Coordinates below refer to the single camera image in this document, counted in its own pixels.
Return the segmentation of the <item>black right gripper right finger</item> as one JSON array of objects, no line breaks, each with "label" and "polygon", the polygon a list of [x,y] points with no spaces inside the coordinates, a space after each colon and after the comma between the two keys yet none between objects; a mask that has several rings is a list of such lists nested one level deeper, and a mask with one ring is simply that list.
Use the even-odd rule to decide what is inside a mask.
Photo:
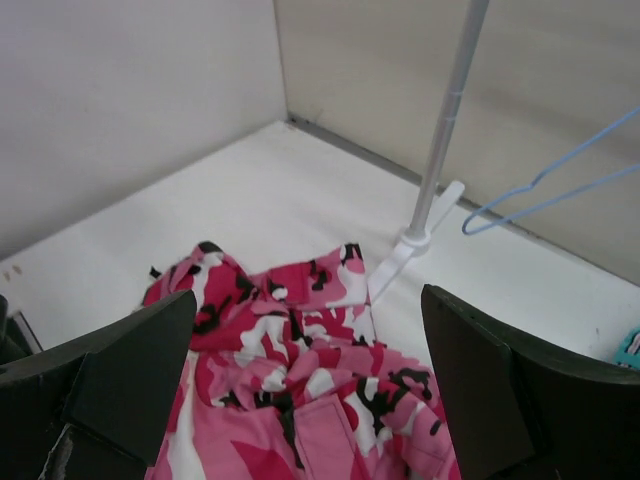
[{"label": "black right gripper right finger", "polygon": [[639,373],[503,323],[441,287],[424,331],[464,479],[636,479]]}]

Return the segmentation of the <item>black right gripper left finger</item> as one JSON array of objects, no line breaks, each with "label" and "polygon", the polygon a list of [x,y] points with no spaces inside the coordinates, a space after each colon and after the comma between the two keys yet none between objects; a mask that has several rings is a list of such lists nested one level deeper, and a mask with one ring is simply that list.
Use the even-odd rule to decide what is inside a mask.
[{"label": "black right gripper left finger", "polygon": [[54,348],[11,337],[1,303],[1,476],[141,479],[154,465],[196,301],[174,293]]}]

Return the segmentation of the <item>pink camouflage trousers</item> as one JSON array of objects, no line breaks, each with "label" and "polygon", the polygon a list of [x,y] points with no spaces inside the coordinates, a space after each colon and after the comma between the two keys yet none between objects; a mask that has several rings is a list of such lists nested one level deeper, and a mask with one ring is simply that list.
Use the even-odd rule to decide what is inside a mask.
[{"label": "pink camouflage trousers", "polygon": [[360,247],[245,272],[210,241],[152,270],[192,336],[149,479],[456,479],[431,369],[378,340]]}]

